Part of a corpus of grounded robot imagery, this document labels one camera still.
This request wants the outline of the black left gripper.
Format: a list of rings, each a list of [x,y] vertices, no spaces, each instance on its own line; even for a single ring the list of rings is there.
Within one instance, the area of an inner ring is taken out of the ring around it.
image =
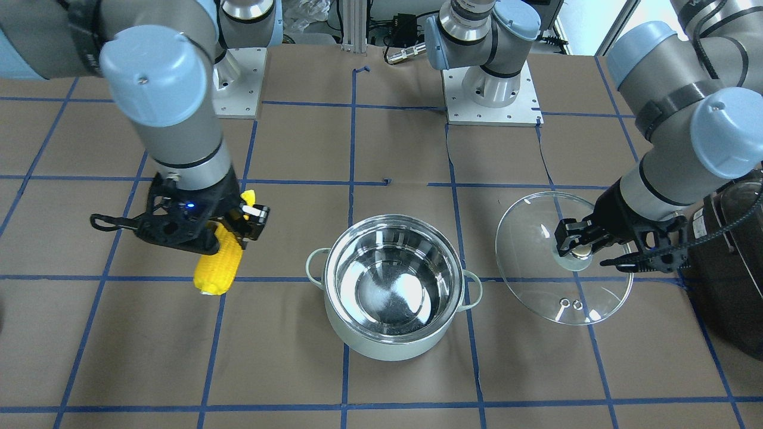
[[[589,256],[614,244],[635,242],[637,252],[603,260],[602,267],[620,272],[676,272],[689,267],[687,218],[670,216],[656,222],[642,217],[627,206],[621,183],[616,182],[597,199],[593,212],[578,222],[563,218],[555,230],[559,256]]]

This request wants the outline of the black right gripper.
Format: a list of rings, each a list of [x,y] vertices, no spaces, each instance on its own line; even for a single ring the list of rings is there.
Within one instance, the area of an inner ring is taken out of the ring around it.
[[[236,173],[202,189],[184,190],[179,182],[156,173],[149,187],[145,212],[135,218],[134,235],[157,246],[213,255],[222,241],[215,236],[218,222],[234,242],[257,241],[269,220],[270,207],[242,203]]]

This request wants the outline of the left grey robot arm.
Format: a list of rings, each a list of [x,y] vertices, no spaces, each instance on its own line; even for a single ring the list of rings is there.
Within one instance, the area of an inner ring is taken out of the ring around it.
[[[688,36],[661,21],[632,28],[607,54],[607,68],[635,124],[652,144],[582,220],[555,230],[556,263],[587,268],[594,253],[634,243],[604,260],[621,272],[673,272],[690,247],[681,212],[761,162],[761,2],[673,1]]]

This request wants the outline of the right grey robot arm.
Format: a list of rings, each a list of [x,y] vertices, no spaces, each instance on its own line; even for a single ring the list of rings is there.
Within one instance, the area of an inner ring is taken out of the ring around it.
[[[280,1],[3,1],[2,77],[98,76],[156,164],[145,212],[100,231],[202,255],[256,241],[269,207],[241,196],[213,94],[227,52],[283,40]]]

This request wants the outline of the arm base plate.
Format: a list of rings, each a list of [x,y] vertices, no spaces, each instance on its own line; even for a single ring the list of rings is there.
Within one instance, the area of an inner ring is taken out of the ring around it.
[[[480,66],[441,74],[450,125],[536,127],[544,123],[528,63],[510,78],[491,76]]]
[[[228,49],[213,66],[213,108],[221,119],[256,119],[268,49]]]

